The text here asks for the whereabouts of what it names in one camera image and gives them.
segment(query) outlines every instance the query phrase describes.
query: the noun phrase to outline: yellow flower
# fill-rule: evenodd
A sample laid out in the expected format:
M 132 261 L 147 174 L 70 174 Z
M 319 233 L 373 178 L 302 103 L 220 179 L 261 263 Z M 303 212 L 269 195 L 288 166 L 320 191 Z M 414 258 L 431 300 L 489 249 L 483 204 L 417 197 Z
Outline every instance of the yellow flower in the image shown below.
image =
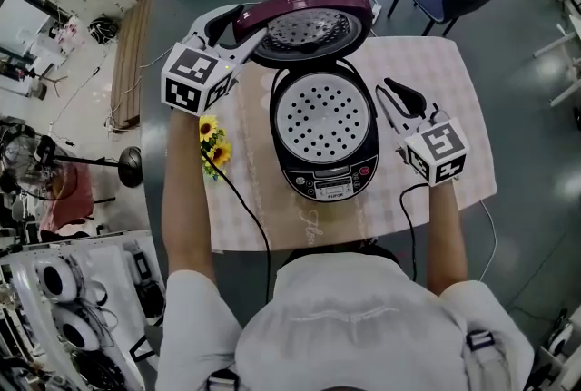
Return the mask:
M 221 167 L 230 159 L 231 151 L 231 144 L 223 139 L 219 139 L 212 149 L 212 156 L 209 154 L 208 157 L 212 157 L 212 162 L 214 162 L 216 167 Z
M 218 120 L 215 115 L 200 117 L 200 141 L 208 141 L 218 131 Z

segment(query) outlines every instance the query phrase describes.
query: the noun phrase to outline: fan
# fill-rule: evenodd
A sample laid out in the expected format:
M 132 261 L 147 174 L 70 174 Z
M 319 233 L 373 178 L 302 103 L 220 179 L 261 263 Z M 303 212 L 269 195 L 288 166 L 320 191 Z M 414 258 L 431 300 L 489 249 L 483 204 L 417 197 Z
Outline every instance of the fan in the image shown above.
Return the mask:
M 93 161 L 68 154 L 49 136 L 38 135 L 30 127 L 16 125 L 0 139 L 0 161 L 4 169 L 3 188 L 7 181 L 39 200 L 64 200 L 77 190 L 75 163 L 115 167 L 121 183 L 134 188 L 143 181 L 141 152 L 126 148 L 118 162 Z

